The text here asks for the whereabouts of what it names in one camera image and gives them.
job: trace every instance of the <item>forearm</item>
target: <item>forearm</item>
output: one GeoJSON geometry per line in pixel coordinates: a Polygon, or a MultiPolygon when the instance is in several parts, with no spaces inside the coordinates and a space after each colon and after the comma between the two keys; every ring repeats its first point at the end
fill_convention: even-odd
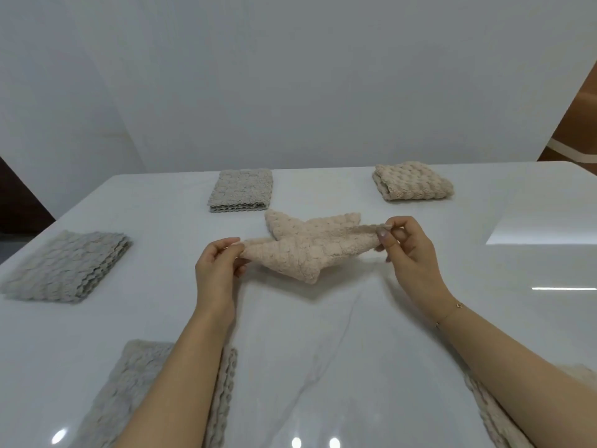
{"type": "Polygon", "coordinates": [[[597,446],[597,394],[464,307],[440,329],[538,448],[597,446]]]}
{"type": "Polygon", "coordinates": [[[193,316],[115,448],[197,448],[220,364],[225,333],[193,316]]]}

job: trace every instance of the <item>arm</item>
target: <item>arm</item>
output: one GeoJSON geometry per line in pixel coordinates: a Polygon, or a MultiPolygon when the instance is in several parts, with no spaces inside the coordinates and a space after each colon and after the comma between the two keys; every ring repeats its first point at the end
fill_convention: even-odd
{"type": "Polygon", "coordinates": [[[205,425],[228,328],[234,320],[233,276],[244,273],[239,238],[217,240],[195,266],[198,302],[147,396],[115,448],[197,448],[205,425]]]}
{"type": "Polygon", "coordinates": [[[490,324],[458,308],[439,273],[431,240],[412,217],[378,235],[396,278],[538,448],[597,446],[597,393],[490,324]]]}

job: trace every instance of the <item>person's right arm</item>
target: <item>person's right arm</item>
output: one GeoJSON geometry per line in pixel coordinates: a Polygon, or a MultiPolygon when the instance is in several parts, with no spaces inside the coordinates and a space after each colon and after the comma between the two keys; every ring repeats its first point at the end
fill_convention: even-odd
{"type": "Polygon", "coordinates": [[[597,393],[462,306],[439,273],[433,243],[412,217],[378,231],[396,278],[537,448],[597,447],[597,393]]]}

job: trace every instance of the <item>person's left arm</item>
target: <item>person's left arm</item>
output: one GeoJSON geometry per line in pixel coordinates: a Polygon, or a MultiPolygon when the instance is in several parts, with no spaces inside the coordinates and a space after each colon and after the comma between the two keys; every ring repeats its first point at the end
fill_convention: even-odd
{"type": "Polygon", "coordinates": [[[200,447],[234,320],[232,281],[246,270],[239,238],[212,242],[195,266],[197,308],[115,448],[200,447]]]}

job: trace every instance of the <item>marble surface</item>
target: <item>marble surface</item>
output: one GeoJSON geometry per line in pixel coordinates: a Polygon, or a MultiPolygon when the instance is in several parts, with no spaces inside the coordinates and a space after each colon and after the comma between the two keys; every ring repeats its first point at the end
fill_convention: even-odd
{"type": "MultiPolygon", "coordinates": [[[[363,223],[412,215],[459,299],[549,361],[596,369],[597,291],[533,287],[597,287],[597,178],[562,162],[432,168],[454,183],[451,200],[387,203],[373,168],[275,170],[271,207],[302,219],[360,211],[363,223]]],[[[54,446],[66,448],[126,341],[176,340],[205,244],[267,234],[263,212],[209,213],[216,180],[114,177],[0,266],[2,279],[63,229],[135,241],[79,305],[0,300],[0,446],[52,446],[65,429],[54,446]]],[[[251,268],[225,446],[492,446],[459,362],[383,259],[366,253],[314,286],[251,268]]]]}

